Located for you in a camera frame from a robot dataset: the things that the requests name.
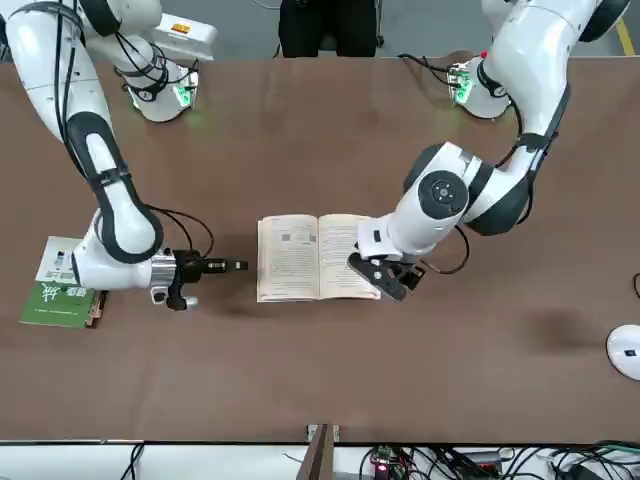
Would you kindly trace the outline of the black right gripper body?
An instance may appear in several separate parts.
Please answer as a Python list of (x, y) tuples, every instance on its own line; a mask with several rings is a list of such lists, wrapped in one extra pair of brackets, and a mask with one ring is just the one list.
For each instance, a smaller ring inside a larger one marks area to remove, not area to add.
[(198, 250), (174, 250), (175, 271), (169, 287), (170, 296), (180, 296), (182, 287), (188, 283), (197, 283), (206, 272), (208, 262)]

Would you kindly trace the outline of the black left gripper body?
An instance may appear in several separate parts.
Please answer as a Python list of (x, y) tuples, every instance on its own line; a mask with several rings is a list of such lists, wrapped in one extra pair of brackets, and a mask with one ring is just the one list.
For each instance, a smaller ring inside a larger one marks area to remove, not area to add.
[(377, 267), (386, 268), (389, 275), (397, 280), (406, 280), (414, 274), (414, 265), (399, 260), (374, 258), (372, 263)]

